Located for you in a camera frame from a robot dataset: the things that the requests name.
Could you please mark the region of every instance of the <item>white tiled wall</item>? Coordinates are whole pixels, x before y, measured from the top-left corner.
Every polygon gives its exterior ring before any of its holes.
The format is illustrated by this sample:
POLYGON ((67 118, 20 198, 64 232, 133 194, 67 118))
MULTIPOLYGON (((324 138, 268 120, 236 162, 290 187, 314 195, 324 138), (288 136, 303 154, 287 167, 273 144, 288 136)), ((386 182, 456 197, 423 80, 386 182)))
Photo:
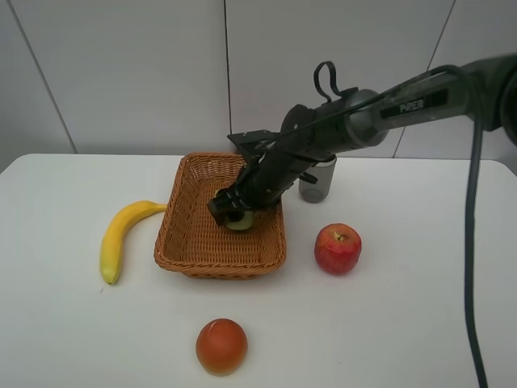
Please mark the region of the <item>white tiled wall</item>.
POLYGON ((13 5, 79 153, 229 149, 222 0, 13 5))
POLYGON ((8 3, 0 1, 0 172, 30 153, 73 152, 8 3))
MULTIPOLYGON (((229 149, 223 0, 11 1, 30 46, 0 0, 0 170, 21 154, 73 152, 58 110, 80 153, 229 149)), ((320 104, 312 80, 320 61, 334 61, 341 88, 382 91, 424 71, 438 42, 431 66, 517 51, 514 0, 226 6, 234 132, 278 130, 294 104, 320 104)), ((467 158, 471 126, 455 118, 402 137, 397 129, 347 156, 467 158)), ((483 156, 517 171, 517 149, 501 130, 485 135, 483 156)))
MULTIPOLYGON (((313 86, 321 61, 335 63, 342 89, 383 91, 422 73, 452 6, 452 0, 226 3, 234 132, 277 131, 295 104, 323 103, 313 86)), ((401 129, 393 130, 379 146, 346 156, 391 158, 400 136, 401 129)))
MULTIPOLYGON (((516 15, 515 0, 457 0, 431 67, 517 52, 516 15)), ((464 117, 408 127, 396 156, 467 159, 472 127, 464 117)), ((504 162, 517 173, 517 147, 502 129, 485 134, 483 158, 504 162)))

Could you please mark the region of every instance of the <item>tile grout line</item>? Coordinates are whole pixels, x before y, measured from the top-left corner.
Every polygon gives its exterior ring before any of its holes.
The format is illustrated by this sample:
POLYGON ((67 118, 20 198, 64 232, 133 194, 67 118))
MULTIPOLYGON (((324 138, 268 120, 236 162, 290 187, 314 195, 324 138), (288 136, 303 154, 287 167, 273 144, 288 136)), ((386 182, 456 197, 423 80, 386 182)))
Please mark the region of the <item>tile grout line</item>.
MULTIPOLYGON (((433 60, 435 59, 436 51, 438 50, 439 42, 442 40, 443 33, 445 32, 445 28, 447 27, 447 24, 449 23, 449 19, 451 18, 452 11, 454 10, 454 6, 456 5, 456 0, 452 1, 451 9, 449 10, 449 13, 447 15, 447 18, 445 19, 445 23, 443 24, 442 31, 439 34, 438 41, 436 42, 435 49, 433 50, 433 53, 431 54, 431 59, 429 60, 429 63, 427 64, 426 71, 429 71, 431 68, 431 64, 433 63, 433 60)), ((406 131, 406 127, 402 130, 402 134, 400 138, 398 139, 397 147, 395 147, 395 152, 393 152, 392 158, 395 158, 395 155, 397 155, 398 146, 401 144, 402 137, 404 136, 404 132, 406 131)))
POLYGON ((70 146, 72 147, 72 150, 74 151, 74 153, 77 154, 78 149, 76 148, 74 141, 72 140, 72 137, 70 136, 68 127, 66 126, 65 121, 63 120, 63 115, 61 114, 61 111, 59 110, 59 107, 57 106, 57 102, 54 99, 52 91, 50 90, 50 86, 48 85, 47 78, 45 78, 45 76, 43 74, 43 70, 41 69, 40 63, 38 62, 38 59, 36 58, 36 55, 34 54, 34 50, 32 49, 32 46, 31 46, 31 43, 29 42, 27 34, 25 33, 25 30, 23 30, 23 26, 19 20, 18 15, 16 14, 15 8, 13 7, 11 0, 6 0, 6 3, 9 6, 9 9, 11 10, 11 14, 13 15, 13 18, 15 19, 16 26, 18 27, 20 34, 22 34, 23 41, 25 42, 25 45, 27 46, 27 49, 29 50, 29 53, 31 54, 32 61, 36 65, 36 69, 41 77, 41 80, 43 81, 45 90, 48 93, 48 97, 52 101, 54 109, 56 109, 56 113, 57 113, 57 116, 59 117, 59 121, 61 122, 61 125, 63 125, 63 128, 65 129, 66 136, 68 137, 68 141, 70 142, 70 146))
POLYGON ((228 116, 229 116, 229 133, 233 133, 232 128, 232 100, 231 88, 229 83, 229 54, 228 54, 228 17, 226 13, 226 0, 223 0, 223 7, 225 10, 225 49, 226 49, 226 87, 228 89, 228 116))

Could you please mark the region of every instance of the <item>gray cup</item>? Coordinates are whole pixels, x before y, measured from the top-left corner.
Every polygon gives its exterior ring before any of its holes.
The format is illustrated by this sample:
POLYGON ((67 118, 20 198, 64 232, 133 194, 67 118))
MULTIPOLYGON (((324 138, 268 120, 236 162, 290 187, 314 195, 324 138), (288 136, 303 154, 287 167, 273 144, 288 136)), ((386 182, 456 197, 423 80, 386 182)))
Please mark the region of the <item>gray cup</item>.
POLYGON ((332 175, 334 175, 337 160, 338 159, 334 156, 329 162, 318 163, 316 166, 310 167, 307 170, 308 174, 317 178, 317 182, 312 184, 304 182, 301 179, 299 180, 298 191, 304 200, 316 204, 317 202, 323 201, 326 196, 329 195, 332 175))

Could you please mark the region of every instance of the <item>red apple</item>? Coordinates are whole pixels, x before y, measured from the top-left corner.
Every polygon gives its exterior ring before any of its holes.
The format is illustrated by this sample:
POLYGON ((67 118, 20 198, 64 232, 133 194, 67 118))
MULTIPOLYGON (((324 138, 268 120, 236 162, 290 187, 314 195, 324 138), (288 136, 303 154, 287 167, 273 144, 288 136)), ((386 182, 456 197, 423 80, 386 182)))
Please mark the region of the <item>red apple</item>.
POLYGON ((342 275, 357 264, 361 247, 361 237, 350 226, 330 224, 316 237, 314 257, 324 271, 342 275))

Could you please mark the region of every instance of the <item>black cable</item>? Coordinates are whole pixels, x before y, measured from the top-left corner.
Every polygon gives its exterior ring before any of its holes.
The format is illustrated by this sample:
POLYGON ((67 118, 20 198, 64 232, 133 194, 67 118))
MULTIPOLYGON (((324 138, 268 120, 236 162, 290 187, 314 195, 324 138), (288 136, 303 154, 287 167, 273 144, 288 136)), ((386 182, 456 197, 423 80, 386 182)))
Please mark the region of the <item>black cable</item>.
POLYGON ((485 367, 481 357, 481 350, 477 341, 476 320, 474 315, 474 243, 475 243, 475 212, 477 178, 481 161, 481 147, 483 131, 486 126, 485 110, 481 96, 469 76, 459 67, 453 65, 439 66, 431 70, 431 75, 450 73, 458 77, 469 92, 469 110, 474 114, 474 134, 472 152, 470 154, 469 180, 467 182, 467 196, 465 199, 464 220, 464 312, 470 351, 476 369, 477 383, 480 388, 488 388, 485 367))

